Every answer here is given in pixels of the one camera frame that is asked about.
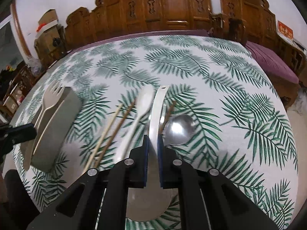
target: floor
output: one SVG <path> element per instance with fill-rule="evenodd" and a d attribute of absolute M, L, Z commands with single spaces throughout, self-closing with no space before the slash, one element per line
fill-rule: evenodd
<path fill-rule="evenodd" d="M 49 77 L 49 75 L 62 63 L 62 61 L 57 62 L 53 67 L 48 69 L 47 73 L 39 80 L 39 82 L 33 87 L 30 91 L 30 94 L 26 97 L 26 99 L 30 99 L 32 97 L 31 94 Z M 22 104 L 18 110 L 18 112 L 22 111 Z M 13 117 L 11 124 L 15 124 L 17 118 L 19 117 L 19 113 L 16 113 Z M 291 127 L 294 133 L 294 139 L 297 148 L 297 157 L 299 164 L 299 181 L 298 181 L 298 192 L 297 192 L 297 200 L 294 208 L 293 216 L 295 217 L 299 212 L 300 208 L 304 204 L 307 199 L 307 175 L 305 171 L 307 170 L 307 105 L 306 110 L 299 114 L 295 111 L 295 107 L 292 106 L 287 111 Z M 3 177 L 5 173 L 10 169 L 16 169 L 13 156 L 9 153 L 4 162 L 3 166 Z"/>

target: light wooden chopstick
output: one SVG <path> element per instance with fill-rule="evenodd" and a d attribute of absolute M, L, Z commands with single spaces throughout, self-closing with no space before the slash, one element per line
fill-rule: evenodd
<path fill-rule="evenodd" d="M 116 112 L 114 113 L 113 117 L 109 119 L 108 121 L 108 125 L 106 126 L 106 128 L 104 129 L 103 133 L 101 134 L 101 137 L 99 138 L 98 140 L 98 143 L 96 144 L 96 147 L 95 149 L 93 150 L 89 160 L 87 161 L 87 164 L 83 170 L 83 173 L 85 173 L 91 166 L 95 156 L 96 156 L 96 153 L 100 147 L 100 145 L 102 144 L 103 140 L 105 139 L 106 135 L 108 134 L 112 124 L 114 123 L 114 120 L 115 118 L 117 117 L 118 113 L 120 112 L 120 109 L 122 108 L 122 104 L 120 104 L 118 107 L 117 107 L 117 110 Z"/>
<path fill-rule="evenodd" d="M 125 115 L 122 117 L 122 120 L 119 122 L 119 124 L 117 125 L 113 135 L 110 137 L 109 141 L 107 142 L 106 146 L 104 147 L 103 151 L 100 153 L 98 159 L 95 162 L 94 168 L 98 168 L 100 161 L 102 160 L 104 154 L 106 153 L 106 151 L 108 150 L 109 146 L 111 145 L 113 139 L 115 138 L 116 134 L 118 133 L 119 129 L 121 128 L 122 124 L 124 123 L 125 119 L 128 117 L 131 109 L 134 107 L 135 105 L 135 101 L 132 102 L 132 104 L 129 106 L 128 110 L 126 111 Z"/>
<path fill-rule="evenodd" d="M 160 128 L 159 128 L 159 134 L 162 134 L 163 129 L 164 129 L 166 123 L 168 122 L 169 117 L 171 116 L 171 113 L 172 113 L 172 111 L 174 110 L 175 105 L 176 105 L 176 101 L 174 100 L 173 103 L 172 103 L 172 105 L 171 105 L 170 108 L 168 109 L 167 114 L 165 115 L 163 124 L 162 124 L 162 125 L 160 126 Z"/>

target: purple cushion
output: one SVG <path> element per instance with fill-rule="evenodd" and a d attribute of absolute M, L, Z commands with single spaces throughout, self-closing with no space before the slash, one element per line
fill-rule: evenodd
<path fill-rule="evenodd" d="M 298 84 L 299 79 L 295 73 L 271 49 L 250 41 L 246 43 L 245 47 L 251 52 L 251 55 L 265 73 L 271 73 L 292 83 Z"/>

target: tablecloth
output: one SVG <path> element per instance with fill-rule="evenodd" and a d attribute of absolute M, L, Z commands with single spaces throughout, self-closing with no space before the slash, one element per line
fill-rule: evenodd
<path fill-rule="evenodd" d="M 293 133 L 273 85 L 240 44 L 210 37 L 163 35 L 81 50 L 37 89 L 17 125 L 31 121 L 53 80 L 71 86 L 83 105 L 50 173 L 34 167 L 25 172 L 19 146 L 14 148 L 19 175 L 39 210 L 80 176 L 119 103 L 124 106 L 115 126 L 142 86 L 151 84 L 157 89 L 170 85 L 165 101 L 170 106 L 176 100 L 172 115 L 188 114 L 197 125 L 187 144 L 171 148 L 195 168 L 217 168 L 280 229 L 289 225 L 298 183 Z M 113 166 L 116 147 L 135 113 L 134 108 L 99 169 Z M 140 120 L 130 148 L 142 145 L 147 120 L 148 114 Z M 126 219 L 126 229 L 180 229 L 178 204 L 178 195 L 174 195 L 161 217 L 149 222 Z"/>

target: clear plastic bag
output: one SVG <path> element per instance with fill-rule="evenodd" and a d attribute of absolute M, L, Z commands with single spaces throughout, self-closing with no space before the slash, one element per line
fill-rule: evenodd
<path fill-rule="evenodd" d="M 298 114 L 307 115 L 307 88 L 300 88 L 297 93 L 297 98 L 291 109 L 296 111 Z"/>
<path fill-rule="evenodd" d="M 34 58 L 33 56 L 27 56 L 28 63 L 27 65 L 31 68 L 31 72 L 34 76 L 39 76 L 42 70 L 42 65 L 39 59 Z"/>

